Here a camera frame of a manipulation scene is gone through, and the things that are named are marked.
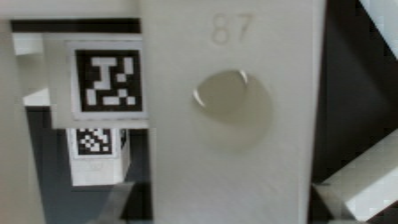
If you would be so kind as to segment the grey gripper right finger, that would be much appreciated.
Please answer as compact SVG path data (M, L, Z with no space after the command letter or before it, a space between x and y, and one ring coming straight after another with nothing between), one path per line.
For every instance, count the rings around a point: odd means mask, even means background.
M329 184L311 184L309 224L348 224L356 221L352 212Z

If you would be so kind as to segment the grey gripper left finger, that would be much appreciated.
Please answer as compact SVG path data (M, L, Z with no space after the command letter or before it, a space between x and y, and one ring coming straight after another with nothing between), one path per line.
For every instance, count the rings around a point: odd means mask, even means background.
M87 224L153 224L148 182L125 182L114 186L100 215Z

